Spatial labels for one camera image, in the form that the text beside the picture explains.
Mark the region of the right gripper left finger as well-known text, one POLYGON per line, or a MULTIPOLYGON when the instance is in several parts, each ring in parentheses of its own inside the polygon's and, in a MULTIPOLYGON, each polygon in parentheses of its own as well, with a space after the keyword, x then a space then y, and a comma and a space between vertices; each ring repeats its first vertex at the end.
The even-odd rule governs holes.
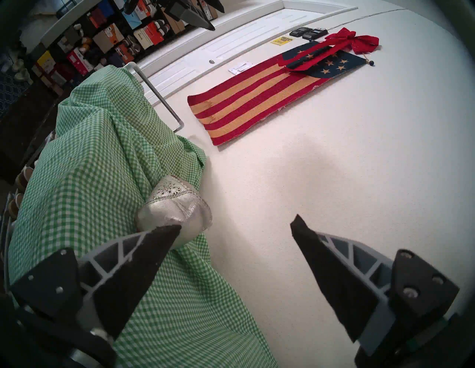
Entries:
POLYGON ((70 247, 42 260, 11 285, 21 307, 73 329, 117 339, 180 235, 180 225, 108 241, 82 258, 70 247))

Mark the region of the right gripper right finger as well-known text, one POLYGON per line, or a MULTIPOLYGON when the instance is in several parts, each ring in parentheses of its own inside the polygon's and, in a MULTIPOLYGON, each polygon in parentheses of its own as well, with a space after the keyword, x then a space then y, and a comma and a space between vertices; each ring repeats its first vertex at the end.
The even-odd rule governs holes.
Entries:
POLYGON ((399 357, 407 343, 449 310, 460 288, 419 255, 399 249, 393 260, 351 239, 313 231, 300 215, 293 239, 320 288, 360 347, 356 357, 399 357))

